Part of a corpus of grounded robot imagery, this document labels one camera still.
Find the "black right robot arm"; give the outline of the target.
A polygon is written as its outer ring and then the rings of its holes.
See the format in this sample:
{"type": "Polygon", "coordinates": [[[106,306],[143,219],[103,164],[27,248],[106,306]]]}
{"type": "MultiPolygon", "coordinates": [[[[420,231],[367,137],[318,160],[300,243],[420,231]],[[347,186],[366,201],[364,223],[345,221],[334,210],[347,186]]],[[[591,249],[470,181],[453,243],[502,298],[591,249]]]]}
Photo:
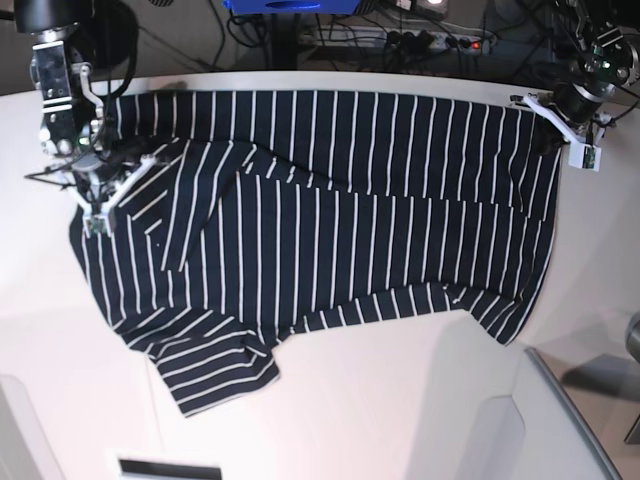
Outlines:
{"type": "Polygon", "coordinates": [[[39,141],[53,163],[29,179],[99,203],[122,177],[110,109],[136,71],[139,23],[123,1],[17,1],[31,36],[30,75],[42,98],[39,141]]]}

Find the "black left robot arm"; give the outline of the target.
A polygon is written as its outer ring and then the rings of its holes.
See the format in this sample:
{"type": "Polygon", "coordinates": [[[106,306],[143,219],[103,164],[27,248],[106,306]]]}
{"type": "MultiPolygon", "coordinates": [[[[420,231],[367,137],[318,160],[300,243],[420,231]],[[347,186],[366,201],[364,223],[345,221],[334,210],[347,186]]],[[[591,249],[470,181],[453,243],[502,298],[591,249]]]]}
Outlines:
{"type": "Polygon", "coordinates": [[[625,38],[611,1],[555,1],[560,28],[573,47],[557,86],[533,108],[568,143],[569,164],[596,171],[599,142],[617,118],[602,112],[616,91],[639,80],[639,51],[625,38]]]}

